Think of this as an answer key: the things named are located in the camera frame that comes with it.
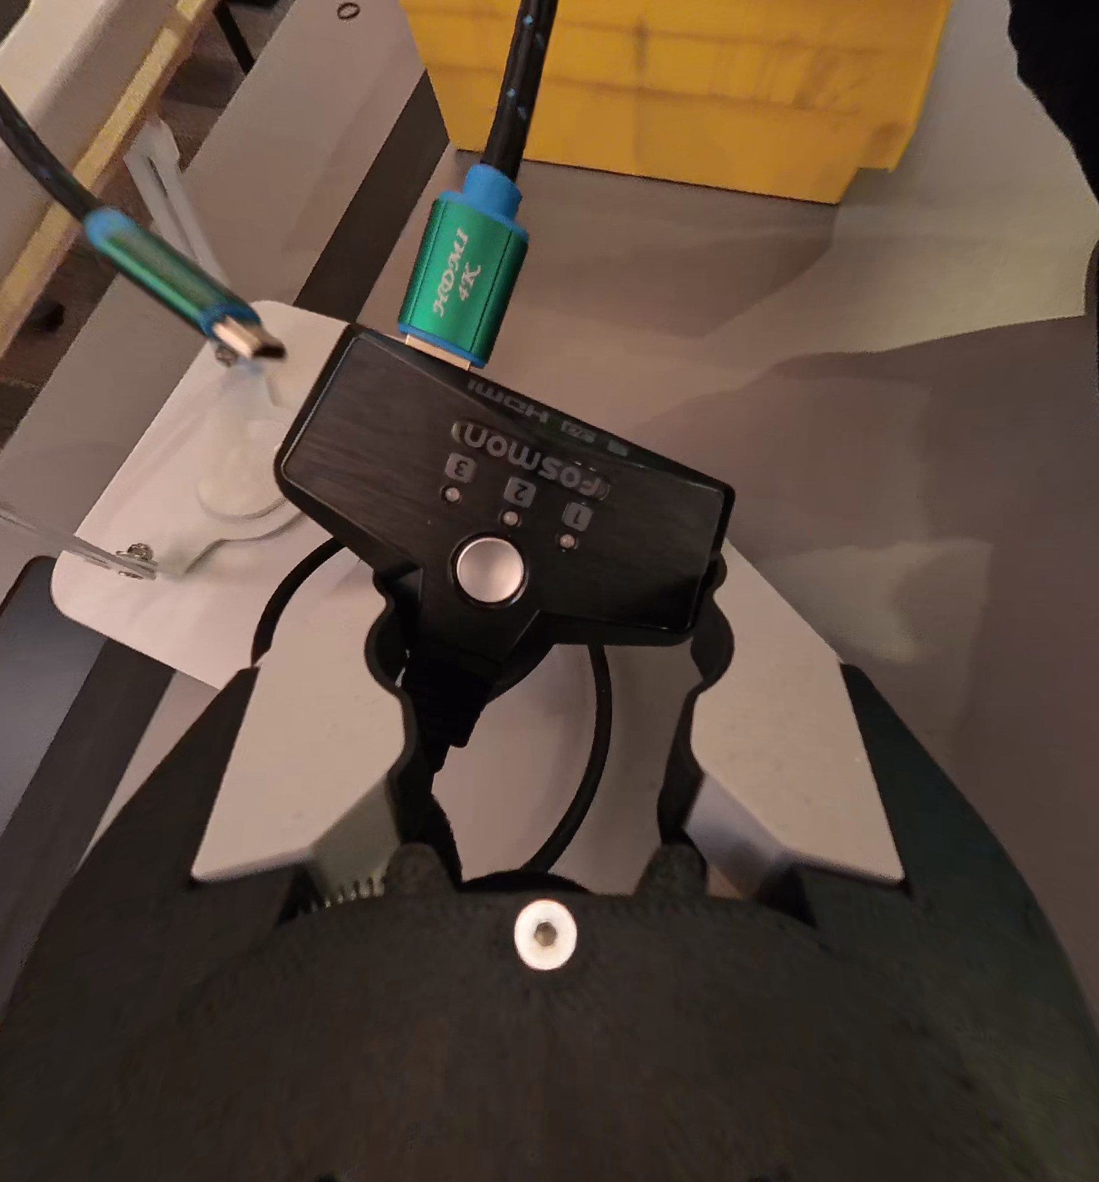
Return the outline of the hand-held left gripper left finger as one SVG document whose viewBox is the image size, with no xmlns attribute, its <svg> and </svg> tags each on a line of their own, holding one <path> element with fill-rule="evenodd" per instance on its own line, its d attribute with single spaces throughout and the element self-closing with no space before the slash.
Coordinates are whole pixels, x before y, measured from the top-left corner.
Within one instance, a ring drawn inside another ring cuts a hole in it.
<svg viewBox="0 0 1099 1182">
<path fill-rule="evenodd" d="M 411 754 L 404 709 L 367 656 L 386 612 L 368 568 L 334 559 L 284 609 L 192 867 L 200 882 L 304 870 L 383 885 L 400 845 L 390 774 Z"/>
</svg>

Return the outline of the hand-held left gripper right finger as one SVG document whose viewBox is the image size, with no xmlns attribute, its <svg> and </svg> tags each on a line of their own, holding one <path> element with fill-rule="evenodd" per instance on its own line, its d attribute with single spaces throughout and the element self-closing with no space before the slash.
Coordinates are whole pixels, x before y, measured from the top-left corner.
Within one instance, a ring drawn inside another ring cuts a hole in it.
<svg viewBox="0 0 1099 1182">
<path fill-rule="evenodd" d="M 736 551 L 692 632 L 698 684 L 659 790 L 659 838 L 744 898 L 812 870 L 898 889 L 902 859 L 834 651 Z"/>
</svg>

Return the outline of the silver hdmi switch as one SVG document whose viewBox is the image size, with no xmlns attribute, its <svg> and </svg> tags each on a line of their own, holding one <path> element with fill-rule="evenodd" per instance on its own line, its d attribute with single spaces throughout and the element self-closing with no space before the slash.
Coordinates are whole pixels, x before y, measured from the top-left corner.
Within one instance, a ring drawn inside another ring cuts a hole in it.
<svg viewBox="0 0 1099 1182">
<path fill-rule="evenodd" d="M 437 752 L 564 646 L 676 646 L 716 585 L 733 490 L 361 327 L 275 459 L 289 502 L 372 570 L 398 688 Z"/>
</svg>

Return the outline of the yellow plastic bin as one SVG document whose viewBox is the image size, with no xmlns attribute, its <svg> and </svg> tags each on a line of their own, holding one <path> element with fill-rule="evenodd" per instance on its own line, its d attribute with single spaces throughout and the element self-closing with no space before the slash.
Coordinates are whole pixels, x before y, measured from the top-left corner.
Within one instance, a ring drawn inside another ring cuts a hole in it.
<svg viewBox="0 0 1099 1182">
<path fill-rule="evenodd" d="M 950 4 L 556 5 L 522 163 L 836 205 L 891 171 Z"/>
</svg>

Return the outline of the wooden stand tray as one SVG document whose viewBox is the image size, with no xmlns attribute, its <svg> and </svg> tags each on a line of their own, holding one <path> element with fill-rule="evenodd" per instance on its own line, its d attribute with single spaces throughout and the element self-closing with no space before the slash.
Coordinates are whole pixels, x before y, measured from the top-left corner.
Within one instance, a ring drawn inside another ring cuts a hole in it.
<svg viewBox="0 0 1099 1182">
<path fill-rule="evenodd" d="M 0 4 L 0 83 L 86 188 L 100 191 L 156 113 L 215 4 Z M 0 358 L 75 226 L 0 144 Z"/>
</svg>

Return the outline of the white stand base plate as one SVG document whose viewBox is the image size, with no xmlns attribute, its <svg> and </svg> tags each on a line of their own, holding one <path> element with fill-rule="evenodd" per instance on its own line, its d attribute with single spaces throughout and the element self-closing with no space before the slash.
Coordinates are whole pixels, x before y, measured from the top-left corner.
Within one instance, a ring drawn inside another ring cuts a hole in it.
<svg viewBox="0 0 1099 1182">
<path fill-rule="evenodd" d="M 65 618 L 222 687 L 245 667 L 262 606 L 326 535 L 276 490 L 272 463 L 345 323 L 259 302 L 278 363 L 220 363 L 204 346 L 154 377 L 132 443 L 107 440 L 121 391 L 82 441 L 34 443 L 0 470 L 0 540 L 51 559 Z"/>
</svg>

